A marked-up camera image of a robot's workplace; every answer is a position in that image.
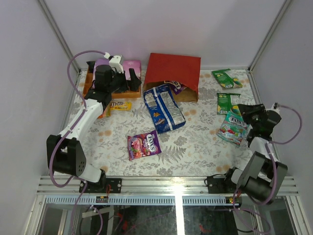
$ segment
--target white wall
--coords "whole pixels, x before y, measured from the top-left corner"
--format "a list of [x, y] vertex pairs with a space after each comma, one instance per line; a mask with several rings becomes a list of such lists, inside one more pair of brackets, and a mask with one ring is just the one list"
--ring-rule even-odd
[[68, 60], [35, 0], [3, 1], [0, 32], [0, 234], [20, 235], [65, 114]]
[[[247, 67], [284, 0], [46, 0], [73, 54], [201, 57], [203, 68]], [[97, 55], [77, 59], [86, 61]]]
[[[253, 74], [262, 101], [292, 106], [303, 118], [299, 137], [278, 146], [282, 162], [295, 177], [301, 198], [313, 221], [313, 1], [295, 0], [282, 19]], [[274, 139], [285, 141], [297, 131], [297, 116], [282, 110]]]

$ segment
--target robotic arm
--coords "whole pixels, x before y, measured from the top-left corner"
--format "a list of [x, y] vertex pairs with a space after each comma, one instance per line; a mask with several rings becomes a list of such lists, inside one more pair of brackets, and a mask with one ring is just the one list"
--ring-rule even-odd
[[[270, 204], [277, 195], [288, 170], [287, 166], [277, 159], [274, 159], [275, 164], [273, 164], [269, 157], [273, 152], [268, 146], [268, 142], [272, 140], [270, 135], [274, 126], [281, 120], [279, 109], [277, 103], [271, 109], [265, 109], [263, 104], [239, 104], [238, 107], [245, 123], [252, 127], [246, 140], [248, 147], [254, 153], [243, 171], [236, 167], [230, 169], [226, 173], [226, 180], [230, 179], [248, 196], [262, 202], [268, 201], [266, 204]], [[260, 172], [266, 177], [259, 177]]]
[[53, 164], [50, 167], [54, 171], [86, 180], [89, 187], [94, 186], [99, 189], [106, 187], [105, 171], [87, 163], [80, 141], [84, 139], [94, 121], [103, 114], [105, 108], [110, 104], [113, 92], [121, 93], [128, 89], [137, 90], [141, 84], [133, 69], [130, 69], [131, 81], [126, 81], [122, 56], [110, 56], [106, 53], [105, 57], [109, 59], [109, 66], [101, 65], [96, 68], [93, 86], [85, 96], [86, 107], [79, 110], [73, 121], [63, 131], [57, 136], [50, 135], [46, 141], [49, 165], [57, 143], [70, 131], [57, 149]]

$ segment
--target red paper bag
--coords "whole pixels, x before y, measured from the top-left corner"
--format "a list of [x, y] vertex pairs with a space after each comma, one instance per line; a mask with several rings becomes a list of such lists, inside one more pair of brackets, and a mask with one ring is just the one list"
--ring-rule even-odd
[[200, 57], [151, 53], [147, 67], [144, 91], [164, 81], [177, 81], [187, 88], [173, 94], [177, 102], [197, 102], [200, 76]]

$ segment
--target floral tablecloth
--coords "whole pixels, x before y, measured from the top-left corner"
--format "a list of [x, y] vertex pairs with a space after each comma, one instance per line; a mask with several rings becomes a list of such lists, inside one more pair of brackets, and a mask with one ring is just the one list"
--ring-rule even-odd
[[[197, 103], [180, 102], [178, 106], [186, 124], [174, 131], [159, 134], [161, 154], [129, 161], [127, 136], [154, 130], [143, 98], [126, 99], [131, 111], [111, 111], [111, 117], [97, 119], [82, 141], [87, 161], [105, 170], [109, 176], [207, 176], [225, 173], [230, 167], [243, 169], [252, 152], [247, 144], [236, 146], [216, 136], [225, 115], [217, 115], [217, 92], [241, 94], [244, 104], [254, 104], [252, 90], [245, 70], [232, 70], [243, 88], [223, 89], [209, 70], [202, 70]], [[86, 71], [80, 76], [82, 91]], [[70, 121], [81, 107], [76, 96]]]

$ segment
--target pink box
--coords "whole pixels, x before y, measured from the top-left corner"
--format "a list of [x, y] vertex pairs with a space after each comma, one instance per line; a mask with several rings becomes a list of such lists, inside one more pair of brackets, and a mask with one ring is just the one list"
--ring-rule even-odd
[[125, 60], [123, 62], [123, 69], [125, 71], [126, 80], [130, 80], [129, 69], [134, 69], [136, 76], [141, 80], [141, 62], [140, 60]]
[[[104, 58], [99, 58], [96, 60], [93, 69], [93, 78], [95, 79], [96, 67], [99, 65], [109, 65], [109, 60]], [[126, 80], [130, 80], [131, 76], [129, 74], [129, 69], [134, 69], [136, 76], [141, 80], [141, 62], [140, 60], [125, 60], [122, 64], [123, 70], [125, 71]]]

